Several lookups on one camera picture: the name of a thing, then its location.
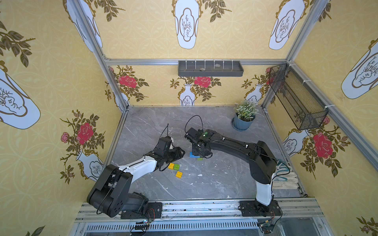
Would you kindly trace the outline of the blue long lego brick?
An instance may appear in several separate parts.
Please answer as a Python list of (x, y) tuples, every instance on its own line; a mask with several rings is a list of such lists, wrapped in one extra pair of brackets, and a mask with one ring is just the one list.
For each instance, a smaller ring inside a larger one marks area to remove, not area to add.
[(199, 158), (199, 156), (194, 155), (193, 152), (190, 152), (190, 158)]

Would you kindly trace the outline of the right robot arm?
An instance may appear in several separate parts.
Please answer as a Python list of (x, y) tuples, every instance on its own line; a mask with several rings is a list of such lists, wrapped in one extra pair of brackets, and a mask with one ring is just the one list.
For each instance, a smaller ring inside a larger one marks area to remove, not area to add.
[(190, 128), (185, 138), (192, 144), (195, 156), (207, 157), (212, 151), (221, 151), (238, 157), (249, 164), (252, 178), (256, 182), (256, 201), (269, 206), (273, 201), (272, 182), (276, 174), (278, 160), (263, 141), (247, 143), (223, 136), (213, 130)]

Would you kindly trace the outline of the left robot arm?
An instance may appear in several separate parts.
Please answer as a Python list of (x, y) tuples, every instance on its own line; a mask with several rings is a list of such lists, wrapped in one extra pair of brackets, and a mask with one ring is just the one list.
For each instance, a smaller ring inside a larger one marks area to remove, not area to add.
[(154, 149), (141, 159), (119, 167), (106, 166), (89, 192), (87, 203), (96, 209), (97, 214), (104, 213), (109, 217), (115, 217), (121, 211), (145, 215), (149, 200), (143, 194), (129, 193), (132, 183), (184, 155), (185, 151), (174, 146), (170, 136), (159, 138)]

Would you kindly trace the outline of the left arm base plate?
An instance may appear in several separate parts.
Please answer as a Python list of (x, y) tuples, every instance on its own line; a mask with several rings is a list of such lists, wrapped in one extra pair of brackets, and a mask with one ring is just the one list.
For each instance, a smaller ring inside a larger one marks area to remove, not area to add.
[(149, 202), (141, 211), (123, 211), (121, 219), (160, 219), (162, 215), (162, 202)]

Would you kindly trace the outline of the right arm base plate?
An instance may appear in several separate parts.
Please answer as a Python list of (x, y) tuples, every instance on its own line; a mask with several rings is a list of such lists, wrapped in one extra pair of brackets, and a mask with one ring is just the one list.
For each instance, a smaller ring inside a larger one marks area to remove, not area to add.
[(238, 210), (241, 211), (243, 217), (248, 216), (262, 216), (273, 218), (275, 216), (282, 216), (282, 210), (276, 200), (265, 206), (258, 201), (240, 201)]

